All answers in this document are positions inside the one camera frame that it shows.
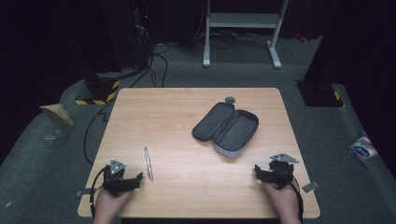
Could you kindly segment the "white blue packet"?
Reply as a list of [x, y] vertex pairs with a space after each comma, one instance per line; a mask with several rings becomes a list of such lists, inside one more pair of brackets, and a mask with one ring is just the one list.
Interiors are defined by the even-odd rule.
[[377, 150], [366, 132], [362, 132], [361, 137], [351, 145], [350, 152], [362, 161], [377, 155]]

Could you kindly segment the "person's left hand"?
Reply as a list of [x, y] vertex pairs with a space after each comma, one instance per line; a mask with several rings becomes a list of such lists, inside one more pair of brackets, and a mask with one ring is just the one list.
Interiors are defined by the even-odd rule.
[[95, 215], [116, 217], [132, 197], [131, 191], [126, 191], [119, 197], [114, 197], [108, 191], [101, 189], [95, 204]]

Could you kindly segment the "silver pen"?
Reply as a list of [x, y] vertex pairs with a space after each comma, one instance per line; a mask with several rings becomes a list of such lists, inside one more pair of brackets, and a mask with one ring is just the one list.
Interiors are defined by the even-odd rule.
[[152, 167], [151, 167], [151, 161], [150, 161], [150, 156], [149, 156], [149, 150], [147, 147], [144, 148], [144, 152], [145, 152], [145, 158], [146, 158], [146, 162], [147, 162], [147, 168], [148, 168], [148, 178], [151, 182], [153, 182], [154, 177], [153, 177], [153, 173], [152, 173]]

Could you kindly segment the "white metal stand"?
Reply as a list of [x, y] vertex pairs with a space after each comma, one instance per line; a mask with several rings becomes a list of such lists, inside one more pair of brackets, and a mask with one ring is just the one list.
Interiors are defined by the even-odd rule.
[[282, 0], [278, 13], [223, 13], [211, 11], [211, 0], [206, 0], [205, 10], [205, 45], [203, 67], [210, 66], [210, 29], [211, 28], [259, 28], [273, 29], [272, 39], [266, 42], [275, 69], [282, 64], [276, 51], [276, 41], [285, 17], [289, 0]]

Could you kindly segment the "dark pencil case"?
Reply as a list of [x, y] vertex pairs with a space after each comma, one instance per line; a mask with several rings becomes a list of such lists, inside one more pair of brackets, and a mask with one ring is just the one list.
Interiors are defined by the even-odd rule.
[[214, 149], [228, 157], [237, 157], [259, 126], [259, 119], [246, 110], [236, 110], [227, 103], [215, 104], [192, 129], [194, 138], [211, 140]]

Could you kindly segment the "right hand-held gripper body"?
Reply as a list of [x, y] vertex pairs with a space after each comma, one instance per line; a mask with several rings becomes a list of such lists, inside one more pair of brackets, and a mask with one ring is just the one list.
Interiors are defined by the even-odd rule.
[[294, 163], [299, 161], [285, 153], [273, 155], [270, 159], [272, 161], [269, 163], [269, 182], [277, 185], [279, 189], [283, 189], [293, 180]]

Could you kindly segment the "black yellow striped stand base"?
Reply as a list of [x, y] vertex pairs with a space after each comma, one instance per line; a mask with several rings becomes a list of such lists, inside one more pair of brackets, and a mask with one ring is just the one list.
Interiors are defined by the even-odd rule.
[[86, 77], [75, 96], [75, 103], [77, 105], [109, 104], [115, 98], [119, 85], [119, 79], [99, 78], [97, 75]]
[[306, 106], [313, 107], [344, 107], [339, 92], [332, 86], [296, 82]]

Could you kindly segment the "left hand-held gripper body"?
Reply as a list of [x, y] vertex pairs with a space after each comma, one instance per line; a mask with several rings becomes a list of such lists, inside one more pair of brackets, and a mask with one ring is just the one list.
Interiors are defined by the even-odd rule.
[[107, 190], [115, 197], [119, 197], [123, 192], [129, 191], [124, 187], [127, 181], [132, 178], [124, 179], [126, 164], [115, 159], [111, 159], [109, 165], [105, 167], [103, 189]]

